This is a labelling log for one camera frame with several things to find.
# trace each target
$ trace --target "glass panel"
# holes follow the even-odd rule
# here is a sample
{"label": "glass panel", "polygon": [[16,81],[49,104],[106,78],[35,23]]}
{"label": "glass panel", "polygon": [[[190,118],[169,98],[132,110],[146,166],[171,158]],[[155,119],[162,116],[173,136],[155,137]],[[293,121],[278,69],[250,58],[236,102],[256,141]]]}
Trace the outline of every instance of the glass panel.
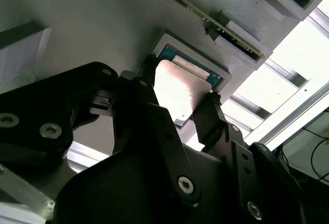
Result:
{"label": "glass panel", "polygon": [[290,82],[266,65],[262,65],[247,78],[235,93],[273,113],[297,90]]}
{"label": "glass panel", "polygon": [[270,58],[309,80],[323,67],[329,66],[329,61],[325,60],[325,48],[329,48],[328,39],[308,21],[303,21],[282,41]]}

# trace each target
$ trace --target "black cable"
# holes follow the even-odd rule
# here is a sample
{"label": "black cable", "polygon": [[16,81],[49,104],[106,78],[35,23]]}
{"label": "black cable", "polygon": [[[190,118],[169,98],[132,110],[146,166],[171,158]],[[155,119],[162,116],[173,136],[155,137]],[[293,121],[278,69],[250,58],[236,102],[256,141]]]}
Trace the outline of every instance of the black cable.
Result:
{"label": "black cable", "polygon": [[318,181],[323,180],[323,179],[324,179],[325,177],[327,177],[328,175],[329,175],[329,172],[326,173],[325,175],[323,175],[321,178],[319,178]]}
{"label": "black cable", "polygon": [[309,133],[312,133],[313,135],[315,135],[315,136],[317,136],[317,137],[319,137],[319,138],[328,139],[328,138],[325,138],[325,137],[323,137],[323,136],[320,136],[320,135],[318,135],[318,134],[312,132],[311,130],[306,129],[305,127],[303,127],[302,129],[305,130],[305,131],[307,131],[307,132],[309,132]]}
{"label": "black cable", "polygon": [[315,152],[315,151],[317,150],[317,148],[318,148],[323,142],[325,142],[327,139],[328,139],[328,138],[326,138],[326,139],[322,140],[321,142],[319,142],[319,143],[317,144],[317,146],[315,146],[315,148],[313,149],[312,154],[311,154],[311,156],[310,156],[310,165],[311,165],[311,167],[312,167],[312,169],[313,169],[313,172],[319,177],[318,180],[324,180],[325,182],[328,182],[328,183],[329,183],[329,180],[327,180],[327,179],[325,179],[325,178],[322,178],[324,175],[320,175],[320,174],[315,170],[314,165],[313,165],[313,156],[314,156],[314,152]]}
{"label": "black cable", "polygon": [[282,160],[283,162],[286,164],[286,166],[288,167],[288,170],[289,170],[289,174],[290,176],[293,178],[293,180],[296,182],[296,184],[298,185],[298,187],[303,190],[300,185],[298,184],[298,181],[296,180],[296,178],[294,177],[292,171],[291,171],[291,167],[289,165],[289,161],[288,161],[288,158],[286,157],[286,155],[284,154],[283,152],[283,147],[281,148],[281,156],[282,156]]}

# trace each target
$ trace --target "bolt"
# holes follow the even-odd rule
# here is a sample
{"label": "bolt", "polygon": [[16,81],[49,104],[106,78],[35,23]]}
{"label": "bolt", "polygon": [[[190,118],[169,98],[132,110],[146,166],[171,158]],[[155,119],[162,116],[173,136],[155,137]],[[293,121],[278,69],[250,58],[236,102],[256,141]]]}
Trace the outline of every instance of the bolt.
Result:
{"label": "bolt", "polygon": [[0,127],[1,128],[11,128],[20,122],[18,116],[11,113],[1,113],[0,114]]}
{"label": "bolt", "polygon": [[107,70],[107,69],[103,69],[102,70],[103,73],[105,73],[106,75],[111,75],[111,71],[110,70]]}
{"label": "bolt", "polygon": [[178,179],[178,186],[185,194],[192,194],[194,191],[194,186],[192,182],[184,176]]}
{"label": "bolt", "polygon": [[62,129],[54,123],[46,123],[40,127],[40,134],[44,138],[56,139],[62,134]]}
{"label": "bolt", "polygon": [[231,125],[232,126],[232,128],[233,128],[233,130],[235,131],[235,132],[239,132],[240,130],[239,130],[239,128],[237,128],[235,125]]}
{"label": "bolt", "polygon": [[148,84],[145,82],[145,81],[143,81],[143,80],[141,80],[141,81],[139,81],[142,85],[144,85],[144,86],[147,86]]}
{"label": "bolt", "polygon": [[262,220],[262,214],[256,204],[254,204],[253,202],[248,202],[247,208],[256,220]]}

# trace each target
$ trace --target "silver screw head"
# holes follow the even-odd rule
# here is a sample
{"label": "silver screw head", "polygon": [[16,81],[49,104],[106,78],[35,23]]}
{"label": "silver screw head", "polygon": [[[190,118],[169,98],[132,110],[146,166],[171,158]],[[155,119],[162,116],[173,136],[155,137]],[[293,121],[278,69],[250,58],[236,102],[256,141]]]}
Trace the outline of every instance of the silver screw head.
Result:
{"label": "silver screw head", "polygon": [[143,81],[143,80],[141,80],[141,81],[139,81],[140,82],[140,84],[141,85],[144,85],[144,86],[147,86],[148,84],[145,82],[145,81]]}
{"label": "silver screw head", "polygon": [[232,128],[233,128],[233,130],[235,131],[235,132],[239,132],[240,130],[239,130],[239,128],[237,128],[235,125],[231,125],[232,126]]}
{"label": "silver screw head", "polygon": [[192,194],[194,191],[194,186],[190,179],[187,177],[181,176],[178,179],[178,186],[185,194]]}
{"label": "silver screw head", "polygon": [[46,123],[40,127],[40,134],[44,138],[56,139],[62,134],[62,129],[54,123]]}
{"label": "silver screw head", "polygon": [[17,115],[11,113],[0,113],[0,128],[11,128],[20,122]]}
{"label": "silver screw head", "polygon": [[111,71],[110,70],[107,70],[107,69],[103,69],[102,72],[106,75],[111,75]]}
{"label": "silver screw head", "polygon": [[259,210],[259,208],[257,207],[256,204],[254,204],[253,202],[248,202],[247,208],[248,208],[249,212],[251,213],[251,215],[253,217],[255,217],[256,220],[262,220],[261,211]]}
{"label": "silver screw head", "polygon": [[259,144],[259,148],[261,148],[263,152],[267,152],[267,147],[265,145]]}

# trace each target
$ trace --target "gray surface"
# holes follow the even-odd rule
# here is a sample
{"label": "gray surface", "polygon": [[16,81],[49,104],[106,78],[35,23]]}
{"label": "gray surface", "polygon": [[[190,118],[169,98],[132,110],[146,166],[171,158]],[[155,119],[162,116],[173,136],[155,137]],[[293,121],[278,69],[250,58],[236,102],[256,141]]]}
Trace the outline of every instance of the gray surface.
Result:
{"label": "gray surface", "polygon": [[[213,14],[223,9],[248,26],[244,28],[274,49],[298,23],[279,22],[253,0],[190,0]],[[195,14],[172,0],[0,0],[0,30],[35,18],[52,27],[42,75],[49,76],[91,61],[104,62],[120,73],[137,71],[161,29],[168,29],[232,74],[223,89],[227,99],[252,69],[205,36],[205,25]],[[75,140],[110,154],[112,122],[101,117],[75,132]]]}

